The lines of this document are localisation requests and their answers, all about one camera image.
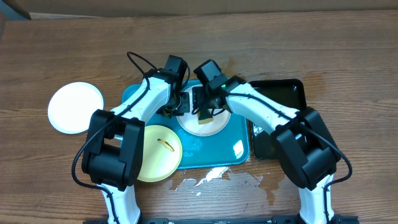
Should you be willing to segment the white plate with sauce streak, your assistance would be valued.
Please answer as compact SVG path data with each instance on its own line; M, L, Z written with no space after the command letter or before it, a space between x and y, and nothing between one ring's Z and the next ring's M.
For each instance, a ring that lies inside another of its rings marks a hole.
M228 111L223 111L221 114L218 114L213 117L213 119L208 120L207 123L200 124L198 120L198 115L192 114L193 111L193 94L192 88L199 85L193 85L185 90L185 92L189 93L190 97L190 112L185 113L183 116L178 116L177 121L181 125L181 127L189 132L190 134L196 136L211 136L220 132L229 122L231 117L231 113Z

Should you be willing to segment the yellow green scrub sponge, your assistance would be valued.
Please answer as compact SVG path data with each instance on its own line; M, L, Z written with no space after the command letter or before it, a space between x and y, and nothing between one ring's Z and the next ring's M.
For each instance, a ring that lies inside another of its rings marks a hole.
M208 109L200 110L197 113L197 117L198 117L198 124L200 125L210 123L214 120L213 116L211 115Z

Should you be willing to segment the yellow plate with sauce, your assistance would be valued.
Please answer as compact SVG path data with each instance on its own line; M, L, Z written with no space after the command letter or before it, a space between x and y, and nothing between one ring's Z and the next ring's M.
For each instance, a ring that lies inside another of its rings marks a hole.
M161 125L145 127L144 154L138 180L158 182L172 175L182 160L180 138L171 129Z

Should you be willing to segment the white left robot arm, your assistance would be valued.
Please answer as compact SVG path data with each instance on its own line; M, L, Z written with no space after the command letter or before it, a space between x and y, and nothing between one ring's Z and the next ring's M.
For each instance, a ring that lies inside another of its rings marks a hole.
M78 185L103 193L107 223L139 222L134 184L143 162L145 125L181 88L180 78L146 77L126 102L111 111L96 110L91 116L86 142L72 163L72 177ZM77 179L78 161L90 176L90 184Z

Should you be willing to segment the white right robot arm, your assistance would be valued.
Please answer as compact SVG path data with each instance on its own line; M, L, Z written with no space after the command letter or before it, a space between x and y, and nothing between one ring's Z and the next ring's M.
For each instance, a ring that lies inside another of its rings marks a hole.
M331 186L343 154L318 111L284 106L249 83L224 83L193 89L194 112L224 109L245 117L271 137L286 176L298 187L301 223L338 221L331 207Z

